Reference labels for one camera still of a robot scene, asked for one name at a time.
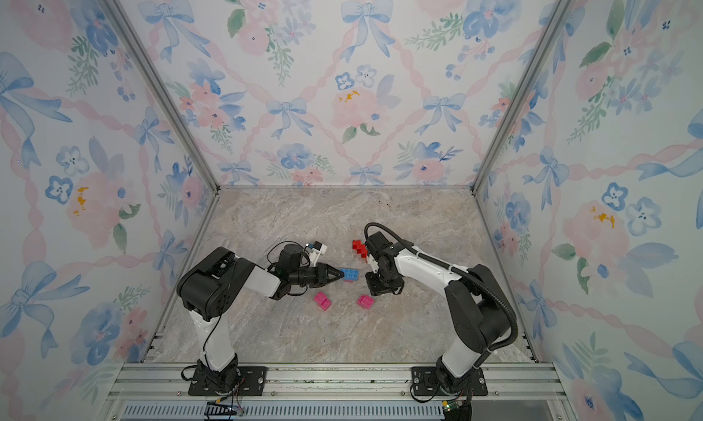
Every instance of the pink lego brick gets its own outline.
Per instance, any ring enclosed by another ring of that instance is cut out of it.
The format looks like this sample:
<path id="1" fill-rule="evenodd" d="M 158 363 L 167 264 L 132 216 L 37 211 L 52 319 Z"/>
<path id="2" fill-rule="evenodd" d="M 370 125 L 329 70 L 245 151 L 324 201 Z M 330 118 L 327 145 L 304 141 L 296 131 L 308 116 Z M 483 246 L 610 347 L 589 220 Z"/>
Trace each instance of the pink lego brick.
<path id="1" fill-rule="evenodd" d="M 332 305 L 332 301 L 327 299 L 327 296 L 325 295 L 325 293 L 322 293 L 322 292 L 315 295 L 315 302 L 317 302 L 317 304 L 320 305 L 320 308 L 323 311 L 327 311 L 327 309 L 330 307 L 330 305 Z"/>
<path id="2" fill-rule="evenodd" d="M 362 294 L 362 295 L 358 298 L 358 301 L 356 301 L 356 303 L 358 303 L 358 305 L 359 305 L 361 308 L 365 308 L 365 309 L 367 309 L 367 310 L 371 308 L 371 306 L 373 305 L 374 302 L 375 302 L 375 301 L 373 300 L 373 297 L 371 297 L 371 296 L 366 296 L 365 294 Z"/>

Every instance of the vent grille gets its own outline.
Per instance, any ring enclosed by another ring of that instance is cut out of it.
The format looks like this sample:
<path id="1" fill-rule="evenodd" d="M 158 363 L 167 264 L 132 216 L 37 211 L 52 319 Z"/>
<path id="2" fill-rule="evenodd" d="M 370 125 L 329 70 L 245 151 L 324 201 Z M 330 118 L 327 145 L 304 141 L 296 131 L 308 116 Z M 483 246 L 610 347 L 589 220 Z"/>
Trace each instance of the vent grille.
<path id="1" fill-rule="evenodd" d="M 249 420 L 443 420 L 442 403 L 431 401 L 247 401 Z M 236 416 L 205 401 L 129 401 L 122 420 L 227 420 Z"/>
<path id="2" fill-rule="evenodd" d="M 121 420 L 202 420 L 205 401 L 128 401 Z"/>

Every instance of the red lego brick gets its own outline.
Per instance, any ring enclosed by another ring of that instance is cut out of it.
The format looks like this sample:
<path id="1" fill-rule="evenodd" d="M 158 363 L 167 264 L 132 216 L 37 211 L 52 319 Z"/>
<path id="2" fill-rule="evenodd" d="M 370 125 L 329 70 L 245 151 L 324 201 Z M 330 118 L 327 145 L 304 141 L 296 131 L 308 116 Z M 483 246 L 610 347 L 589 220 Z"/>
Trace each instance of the red lego brick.
<path id="1" fill-rule="evenodd" d="M 351 248 L 352 250 L 356 250 L 356 253 L 360 254 L 361 257 L 366 260 L 368 250 L 366 250 L 366 246 L 361 243 L 361 240 L 351 241 Z"/>

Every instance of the floral wallpaper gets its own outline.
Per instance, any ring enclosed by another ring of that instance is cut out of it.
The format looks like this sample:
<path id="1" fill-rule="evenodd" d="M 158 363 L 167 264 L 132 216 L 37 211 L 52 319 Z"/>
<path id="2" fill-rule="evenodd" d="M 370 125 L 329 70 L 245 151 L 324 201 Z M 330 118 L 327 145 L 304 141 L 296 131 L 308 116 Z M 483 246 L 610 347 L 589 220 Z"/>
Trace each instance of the floral wallpaper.
<path id="1" fill-rule="evenodd" d="M 703 420 L 702 2 L 576 0 L 479 193 L 581 421 Z"/>
<path id="2" fill-rule="evenodd" d="M 0 418 L 93 419 L 212 191 L 96 0 L 0 0 Z"/>
<path id="3" fill-rule="evenodd" d="M 120 2 L 220 183 L 379 186 L 473 182 L 555 0 Z"/>

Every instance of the cable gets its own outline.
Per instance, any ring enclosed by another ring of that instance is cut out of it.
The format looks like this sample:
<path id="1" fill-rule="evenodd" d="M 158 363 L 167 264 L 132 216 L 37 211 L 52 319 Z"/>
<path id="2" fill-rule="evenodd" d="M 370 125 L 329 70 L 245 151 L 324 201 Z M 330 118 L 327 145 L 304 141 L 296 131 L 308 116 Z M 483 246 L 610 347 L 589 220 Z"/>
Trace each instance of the cable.
<path id="1" fill-rule="evenodd" d="M 299 243 L 297 243 L 297 242 L 295 242 L 295 241 L 281 241 L 281 242 L 279 242 L 278 244 L 274 245 L 274 246 L 271 248 L 271 250 L 269 250 L 268 253 L 266 254 L 266 259 L 267 259 L 268 263 L 269 263 L 269 264 L 272 264 L 272 265 L 276 265 L 275 262 L 271 262 L 271 258 L 270 258 L 271 252 L 272 252 L 273 250 L 275 250 L 279 245 L 281 245 L 281 244 L 286 244 L 286 242 L 290 242 L 291 244 L 295 244 L 295 245 L 297 245 L 298 247 L 300 247 L 301 249 L 303 249 L 303 254 L 305 255 L 305 259 L 307 260 L 307 265 L 301 266 L 301 267 L 308 267 L 308 266 L 310 265 L 310 256 L 308 255 L 308 251 L 307 251 L 307 249 L 306 249 L 304 246 L 300 245 Z"/>
<path id="2" fill-rule="evenodd" d="M 218 319 L 217 319 L 217 321 L 215 322 L 215 327 L 213 327 L 212 331 L 210 331 L 210 333 L 209 333 L 209 334 L 207 335 L 207 337 L 205 338 L 205 343 L 202 344 L 202 353 L 203 353 L 203 355 L 205 356 L 205 366 L 206 366 L 207 368 L 210 367 L 210 362 L 207 361 L 207 351 L 205 350 L 205 346 L 207 345 L 207 341 L 210 340 L 210 336 L 212 335 L 212 333 L 215 332 L 215 330 L 217 329 L 217 325 L 219 325 L 219 321 L 222 320 L 222 314 L 220 314 L 220 315 L 217 316 L 217 317 L 218 317 Z"/>
<path id="3" fill-rule="evenodd" d="M 451 400 L 446 400 L 446 402 L 447 402 L 447 403 L 453 403 L 454 401 L 460 399 L 460 398 L 463 396 L 463 394 L 464 394 L 464 390 L 461 390 L 461 392 L 459 393 L 459 395 L 455 396 L 455 397 L 452 398 Z"/>
<path id="4" fill-rule="evenodd" d="M 308 286 L 305 285 L 305 290 L 303 290 L 303 293 L 287 293 L 288 296 L 302 296 L 303 294 L 307 293 Z"/>
<path id="5" fill-rule="evenodd" d="M 244 382 L 244 380 L 246 380 L 246 379 L 242 378 L 242 381 L 240 381 L 239 384 L 237 384 L 237 394 L 236 394 L 237 395 L 237 407 L 239 408 L 239 410 L 242 411 L 242 415 L 244 415 L 247 412 L 246 410 L 244 410 L 242 405 L 239 403 L 239 388 L 242 386 L 242 383 Z"/>
<path id="6" fill-rule="evenodd" d="M 426 400 L 418 400 L 417 397 L 413 394 L 413 385 L 410 385 L 410 396 L 413 397 L 415 401 L 417 401 L 420 404 L 425 404 L 429 403 L 435 396 L 437 396 L 437 392 L 439 391 L 439 385 L 435 386 L 435 392 L 432 394 L 432 396 L 429 399 Z"/>
<path id="7" fill-rule="evenodd" d="M 370 228 L 370 227 L 378 227 L 382 231 L 387 232 L 389 235 L 391 235 L 393 238 L 395 238 L 396 241 L 398 241 L 398 243 L 401 246 L 405 247 L 410 253 L 417 255 L 417 253 L 418 253 L 417 250 L 415 250 L 412 247 L 410 247 L 409 245 L 407 245 L 406 241 L 403 238 L 400 238 L 397 233 L 393 232 L 392 230 L 390 230 L 388 227 L 382 225 L 381 223 L 373 223 L 372 222 L 372 223 L 369 223 L 366 226 L 364 226 L 364 238 L 367 241 L 368 241 L 368 228 Z"/>
<path id="8" fill-rule="evenodd" d="M 239 393 L 239 384 L 237 385 L 237 393 Z M 229 409 L 229 418 L 227 418 L 229 421 L 232 420 L 232 412 L 234 412 L 234 392 L 232 392 L 232 404 L 230 405 Z"/>
<path id="9" fill-rule="evenodd" d="M 188 369 L 195 369 L 195 368 L 197 368 L 197 367 L 198 367 L 198 365 L 196 364 L 196 365 L 189 365 L 189 366 L 186 366 L 186 367 L 184 367 L 183 369 L 181 369 L 181 378 L 183 379 L 183 381 L 191 381 L 191 380 L 193 380 L 193 377 L 191 377 L 191 378 L 186 378 L 186 375 L 184 374 L 184 372 L 186 372 L 186 370 L 188 370 Z"/>
<path id="10" fill-rule="evenodd" d="M 498 348 L 503 348 L 504 346 L 508 346 L 512 344 L 515 340 L 517 340 L 517 318 L 515 317 L 515 312 L 513 311 L 513 308 L 503 302 L 503 300 L 501 300 L 501 298 L 498 297 L 497 294 L 492 292 L 486 284 L 482 283 L 479 280 L 478 277 L 473 276 L 470 271 L 466 272 L 456 267 L 452 267 L 451 271 L 452 273 L 456 273 L 459 276 L 465 278 L 471 284 L 476 286 L 477 289 L 481 290 L 481 293 L 485 293 L 488 297 L 490 297 L 496 303 L 498 308 L 503 310 L 503 312 L 505 313 L 505 317 L 507 317 L 507 321 L 510 324 L 510 335 L 506 339 L 501 340 L 499 342 L 494 342 L 491 346 L 488 346 L 488 351 L 492 352 Z"/>

